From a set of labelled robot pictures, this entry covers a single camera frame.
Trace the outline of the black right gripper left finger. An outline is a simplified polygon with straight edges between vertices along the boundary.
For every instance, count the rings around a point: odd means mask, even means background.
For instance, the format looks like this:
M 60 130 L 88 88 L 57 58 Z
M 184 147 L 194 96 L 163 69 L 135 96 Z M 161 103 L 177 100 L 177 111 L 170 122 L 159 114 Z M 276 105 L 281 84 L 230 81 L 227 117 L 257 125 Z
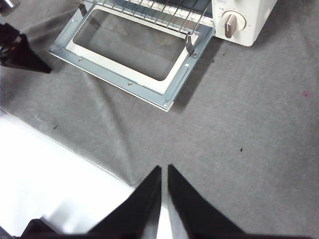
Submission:
M 156 166 L 134 192 L 92 229 L 91 239 L 155 239 L 161 209 L 161 168 Z

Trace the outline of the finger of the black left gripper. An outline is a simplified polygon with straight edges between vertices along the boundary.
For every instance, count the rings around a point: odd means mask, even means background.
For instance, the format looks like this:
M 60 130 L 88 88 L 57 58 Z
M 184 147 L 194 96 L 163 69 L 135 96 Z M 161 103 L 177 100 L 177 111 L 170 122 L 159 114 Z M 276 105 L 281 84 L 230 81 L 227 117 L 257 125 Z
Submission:
M 51 72 L 51 68 L 31 49 L 27 36 L 8 23 L 0 25 L 0 64 L 34 72 Z

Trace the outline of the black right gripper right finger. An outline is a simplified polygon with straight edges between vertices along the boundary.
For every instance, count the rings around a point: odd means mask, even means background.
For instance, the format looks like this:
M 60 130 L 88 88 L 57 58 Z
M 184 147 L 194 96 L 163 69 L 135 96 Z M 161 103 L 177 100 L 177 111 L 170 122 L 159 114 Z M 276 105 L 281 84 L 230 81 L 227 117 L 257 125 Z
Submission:
M 204 199 L 174 165 L 170 164 L 167 172 L 172 204 L 190 239 L 236 239 L 247 235 Z

